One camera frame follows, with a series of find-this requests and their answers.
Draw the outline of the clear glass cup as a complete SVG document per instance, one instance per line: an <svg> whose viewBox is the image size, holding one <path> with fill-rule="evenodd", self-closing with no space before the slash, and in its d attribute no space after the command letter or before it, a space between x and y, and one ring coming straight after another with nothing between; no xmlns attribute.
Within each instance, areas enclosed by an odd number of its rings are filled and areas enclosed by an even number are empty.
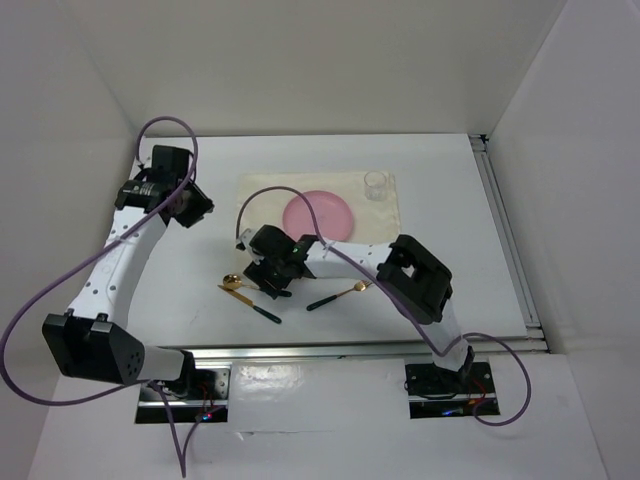
<svg viewBox="0 0 640 480"><path fill-rule="evenodd" d="M369 201L384 201L387 197L388 178L384 172L369 171L364 175L364 193Z"/></svg>

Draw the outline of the pink plate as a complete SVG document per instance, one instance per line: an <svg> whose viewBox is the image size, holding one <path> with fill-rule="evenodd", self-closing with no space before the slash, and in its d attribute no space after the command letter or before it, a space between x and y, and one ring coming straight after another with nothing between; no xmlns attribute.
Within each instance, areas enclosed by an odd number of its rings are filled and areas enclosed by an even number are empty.
<svg viewBox="0 0 640 480"><path fill-rule="evenodd" d="M350 238L354 229L354 214L343 198L323 190L307 191L303 195L311 204L320 233L325 239L347 241ZM282 224L285 233L294 240L315 233L309 209L300 196L295 196L285 206Z"/></svg>

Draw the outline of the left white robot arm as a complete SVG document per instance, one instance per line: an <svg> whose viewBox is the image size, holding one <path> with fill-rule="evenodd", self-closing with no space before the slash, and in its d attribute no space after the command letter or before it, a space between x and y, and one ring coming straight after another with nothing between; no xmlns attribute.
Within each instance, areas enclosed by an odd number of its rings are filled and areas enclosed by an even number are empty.
<svg viewBox="0 0 640 480"><path fill-rule="evenodd" d="M63 314L50 314L44 339L67 377L132 385L161 382L176 399L196 390L192 354L146 346L127 325L145 265L170 222L189 228L213 210L212 201L187 177L190 152L156 145L151 164L119 189L108 253L94 265L80 293Z"/></svg>

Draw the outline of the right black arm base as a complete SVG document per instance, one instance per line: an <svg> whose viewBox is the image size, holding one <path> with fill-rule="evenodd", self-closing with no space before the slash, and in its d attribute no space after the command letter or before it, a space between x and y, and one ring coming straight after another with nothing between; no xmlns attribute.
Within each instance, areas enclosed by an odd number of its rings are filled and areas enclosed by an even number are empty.
<svg viewBox="0 0 640 480"><path fill-rule="evenodd" d="M432 362L409 361L404 365L404 390L408 396L409 417L417 419L472 417L500 414L490 364L475 362L469 378L461 386L445 382Z"/></svg>

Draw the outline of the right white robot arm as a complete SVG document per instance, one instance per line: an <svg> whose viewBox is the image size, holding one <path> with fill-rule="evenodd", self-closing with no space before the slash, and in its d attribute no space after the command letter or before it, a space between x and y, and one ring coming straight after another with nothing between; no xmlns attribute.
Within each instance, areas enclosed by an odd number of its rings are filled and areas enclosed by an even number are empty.
<svg viewBox="0 0 640 480"><path fill-rule="evenodd" d="M302 278L371 282L431 349L440 387L457 392L469 383L474 351L454 315L452 273L415 238L401 234L391 242L356 244L307 234L294 240L264 225L239 234L236 248L251 258L244 275L273 299Z"/></svg>

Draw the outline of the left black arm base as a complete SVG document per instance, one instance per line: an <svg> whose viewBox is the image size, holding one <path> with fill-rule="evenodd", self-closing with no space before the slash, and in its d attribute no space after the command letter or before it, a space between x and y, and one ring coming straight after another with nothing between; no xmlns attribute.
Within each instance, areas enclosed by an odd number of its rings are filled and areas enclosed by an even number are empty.
<svg viewBox="0 0 640 480"><path fill-rule="evenodd" d="M218 366L199 368L190 383L157 380L139 392L134 422L138 425L168 424L168 405L175 424L218 424L228 421L231 369Z"/></svg>

